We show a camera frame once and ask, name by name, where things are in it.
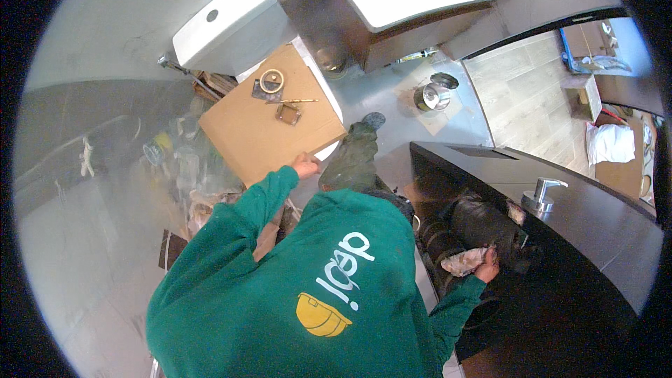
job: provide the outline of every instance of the worker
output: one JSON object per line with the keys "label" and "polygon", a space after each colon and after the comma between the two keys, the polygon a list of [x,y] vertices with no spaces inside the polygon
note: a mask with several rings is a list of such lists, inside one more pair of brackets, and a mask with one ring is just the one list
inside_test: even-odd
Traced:
{"label": "worker", "polygon": [[382,123],[372,113],[350,127],[319,181],[329,191],[259,262],[259,233],[319,161],[299,155],[215,205],[147,309],[147,343],[168,378],[441,376],[497,255],[427,315],[411,223],[372,167]]}

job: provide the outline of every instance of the metal pipe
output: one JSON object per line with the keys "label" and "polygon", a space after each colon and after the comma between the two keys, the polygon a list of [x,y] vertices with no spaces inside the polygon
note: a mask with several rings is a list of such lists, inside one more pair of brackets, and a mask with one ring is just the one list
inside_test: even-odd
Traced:
{"label": "metal pipe", "polygon": [[187,69],[187,68],[183,68],[183,67],[180,66],[179,64],[175,63],[174,61],[172,61],[172,60],[170,60],[168,57],[166,57],[166,55],[162,55],[161,58],[159,58],[159,60],[156,61],[156,63],[159,64],[159,65],[161,65],[161,66],[164,67],[164,68],[171,68],[171,69],[173,69],[173,70],[182,72],[182,74],[183,74],[184,76],[189,76],[189,77],[191,77],[191,78],[192,78],[197,84],[199,84],[203,89],[205,89],[206,91],[208,91],[208,94],[212,95],[212,97],[213,97],[216,101],[219,101],[220,99],[222,99],[219,95],[217,95],[216,93],[214,93],[214,91],[213,91],[212,89],[210,89],[210,87],[206,86],[206,84],[204,84],[203,82],[201,82],[201,80],[198,79],[198,78],[197,78],[197,77],[196,77],[196,76],[195,76],[189,69]]}

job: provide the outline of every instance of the hand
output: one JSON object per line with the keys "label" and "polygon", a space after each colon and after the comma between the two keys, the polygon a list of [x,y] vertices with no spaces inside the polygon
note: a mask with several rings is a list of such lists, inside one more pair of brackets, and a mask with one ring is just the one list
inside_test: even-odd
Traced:
{"label": "hand", "polygon": [[499,260],[497,259],[497,251],[492,247],[485,252],[485,261],[478,266],[474,276],[488,283],[497,276],[497,273],[499,273]]}
{"label": "hand", "polygon": [[320,172],[320,160],[303,152],[296,157],[292,168],[298,174],[299,180],[303,180]]}

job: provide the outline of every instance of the toilet tank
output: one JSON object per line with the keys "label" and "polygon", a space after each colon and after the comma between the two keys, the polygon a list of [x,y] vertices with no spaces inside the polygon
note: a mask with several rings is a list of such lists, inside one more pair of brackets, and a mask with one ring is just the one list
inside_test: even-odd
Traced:
{"label": "toilet tank", "polygon": [[173,36],[183,67],[238,76],[296,36],[278,0],[213,0]]}

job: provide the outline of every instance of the green sweatshirt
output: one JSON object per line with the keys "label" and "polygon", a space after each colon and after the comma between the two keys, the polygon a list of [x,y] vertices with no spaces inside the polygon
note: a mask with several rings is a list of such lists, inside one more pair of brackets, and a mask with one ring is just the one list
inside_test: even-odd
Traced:
{"label": "green sweatshirt", "polygon": [[388,201],[320,192],[258,263],[256,240],[298,183],[289,166],[219,203],[147,308],[173,377],[434,377],[485,284],[470,276],[427,316],[413,231]]}

